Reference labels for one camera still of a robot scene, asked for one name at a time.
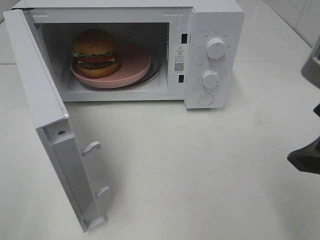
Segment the round white door button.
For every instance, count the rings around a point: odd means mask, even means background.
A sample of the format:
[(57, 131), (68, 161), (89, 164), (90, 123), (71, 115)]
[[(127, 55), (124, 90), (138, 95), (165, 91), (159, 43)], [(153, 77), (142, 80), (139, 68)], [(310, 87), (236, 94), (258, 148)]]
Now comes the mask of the round white door button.
[(204, 93), (198, 98), (198, 102), (201, 105), (209, 106), (213, 103), (214, 96), (211, 93)]

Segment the pink round plate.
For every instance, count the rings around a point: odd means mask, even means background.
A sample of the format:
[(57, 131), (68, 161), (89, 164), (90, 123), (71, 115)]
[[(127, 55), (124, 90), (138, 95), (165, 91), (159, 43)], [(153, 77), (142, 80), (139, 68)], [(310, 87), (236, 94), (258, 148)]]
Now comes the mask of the pink round plate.
[(132, 42), (116, 44), (115, 61), (100, 62), (95, 69), (79, 66), (73, 59), (70, 69), (81, 83), (100, 89), (115, 89), (128, 86), (142, 79), (151, 67), (151, 54)]

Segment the burger with lettuce and tomato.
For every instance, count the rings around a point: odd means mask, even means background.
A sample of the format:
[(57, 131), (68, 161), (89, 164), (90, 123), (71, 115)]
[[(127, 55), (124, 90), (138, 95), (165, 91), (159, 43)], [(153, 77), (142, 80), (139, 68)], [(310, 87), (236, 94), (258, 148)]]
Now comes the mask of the burger with lettuce and tomato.
[(87, 29), (74, 39), (72, 55), (76, 68), (89, 78), (112, 75), (120, 63), (115, 39), (96, 28)]

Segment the white microwave door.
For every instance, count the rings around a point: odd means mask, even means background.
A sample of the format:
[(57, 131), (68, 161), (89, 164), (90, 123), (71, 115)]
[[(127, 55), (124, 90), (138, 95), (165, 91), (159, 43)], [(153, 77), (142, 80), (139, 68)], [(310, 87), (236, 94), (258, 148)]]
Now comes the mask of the white microwave door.
[(83, 161), (101, 145), (91, 142), (83, 150), (77, 145), (69, 113), (54, 83), (42, 26), (29, 10), (14, 9), (3, 15), (35, 130), (86, 233), (105, 221), (97, 198), (109, 187), (94, 192)]

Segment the white lower timer knob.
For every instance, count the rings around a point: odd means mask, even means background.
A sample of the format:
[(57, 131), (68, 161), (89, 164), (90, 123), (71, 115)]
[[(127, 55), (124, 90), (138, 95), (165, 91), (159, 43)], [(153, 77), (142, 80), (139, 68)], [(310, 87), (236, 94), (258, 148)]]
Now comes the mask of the white lower timer knob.
[(216, 71), (206, 70), (202, 76), (202, 85), (207, 89), (213, 89), (220, 84), (220, 76)]

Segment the white microwave oven body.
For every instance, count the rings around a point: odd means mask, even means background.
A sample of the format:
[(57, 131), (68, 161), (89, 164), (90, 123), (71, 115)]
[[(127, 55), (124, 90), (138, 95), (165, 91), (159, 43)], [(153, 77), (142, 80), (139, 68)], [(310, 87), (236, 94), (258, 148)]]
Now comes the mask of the white microwave oven body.
[[(11, 10), (30, 11), (41, 25), (53, 69), (53, 81), (65, 102), (182, 100), (188, 109), (225, 104), (245, 14), (234, 0), (21, 0)], [(80, 32), (98, 28), (116, 40), (145, 47), (161, 62), (152, 79), (114, 89), (85, 86), (72, 74), (72, 43)], [(226, 40), (225, 55), (207, 56), (204, 43)], [(215, 88), (205, 88), (202, 74), (219, 74)], [(202, 94), (214, 96), (199, 104)]]

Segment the white upper power knob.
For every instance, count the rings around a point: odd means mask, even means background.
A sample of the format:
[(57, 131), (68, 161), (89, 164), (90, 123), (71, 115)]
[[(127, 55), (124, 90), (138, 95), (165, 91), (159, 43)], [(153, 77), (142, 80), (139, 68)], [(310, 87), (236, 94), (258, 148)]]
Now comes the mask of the white upper power knob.
[(205, 43), (207, 57), (212, 60), (222, 58), (226, 53), (227, 42), (222, 36), (212, 36)]

